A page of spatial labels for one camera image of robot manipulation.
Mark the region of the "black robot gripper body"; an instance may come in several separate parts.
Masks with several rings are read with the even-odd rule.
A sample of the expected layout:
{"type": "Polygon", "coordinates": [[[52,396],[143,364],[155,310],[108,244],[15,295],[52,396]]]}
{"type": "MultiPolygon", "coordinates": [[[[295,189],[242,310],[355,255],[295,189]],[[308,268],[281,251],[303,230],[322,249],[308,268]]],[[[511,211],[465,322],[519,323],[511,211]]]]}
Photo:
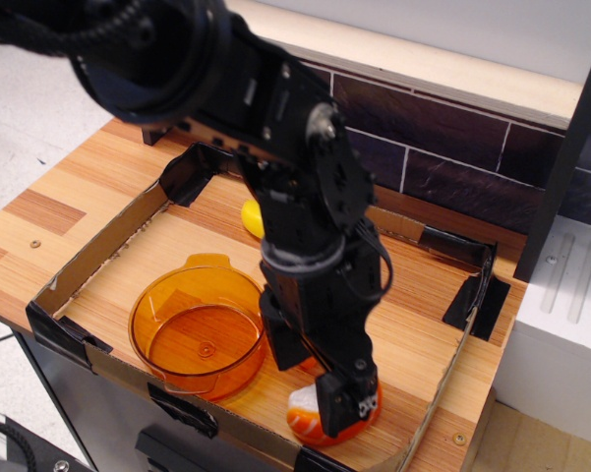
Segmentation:
{"type": "Polygon", "coordinates": [[[265,290],[301,300],[305,343],[326,371],[375,364],[365,325],[392,282],[382,282],[381,263],[389,264],[390,257],[377,233],[341,236],[314,255],[263,239],[261,254],[265,290]]]}

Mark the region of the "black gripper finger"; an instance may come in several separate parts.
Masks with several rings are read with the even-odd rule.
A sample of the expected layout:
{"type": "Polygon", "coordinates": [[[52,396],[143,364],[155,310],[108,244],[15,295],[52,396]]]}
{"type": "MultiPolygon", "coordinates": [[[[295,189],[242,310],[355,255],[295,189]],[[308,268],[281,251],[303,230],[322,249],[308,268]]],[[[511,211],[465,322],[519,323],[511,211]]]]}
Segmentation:
{"type": "Polygon", "coordinates": [[[380,382],[373,363],[356,363],[347,373],[327,370],[315,380],[324,434],[331,439],[354,436],[380,414],[380,382]]]}
{"type": "Polygon", "coordinates": [[[279,371],[293,369],[305,359],[314,357],[302,334],[302,306],[298,297],[281,297],[266,289],[260,299],[260,308],[270,351],[279,371]]]}

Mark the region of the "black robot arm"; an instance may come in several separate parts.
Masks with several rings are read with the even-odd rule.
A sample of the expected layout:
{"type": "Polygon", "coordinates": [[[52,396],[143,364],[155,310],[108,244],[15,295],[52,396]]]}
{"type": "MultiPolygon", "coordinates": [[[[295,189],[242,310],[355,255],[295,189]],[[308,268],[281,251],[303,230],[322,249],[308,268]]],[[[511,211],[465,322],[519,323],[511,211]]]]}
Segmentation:
{"type": "Polygon", "coordinates": [[[265,235],[260,300],[277,366],[308,358],[324,433],[373,417],[366,319],[392,283],[366,212],[374,178],[329,89],[220,1],[0,1],[0,42],[65,57],[117,118],[177,126],[234,155],[265,235]]]}

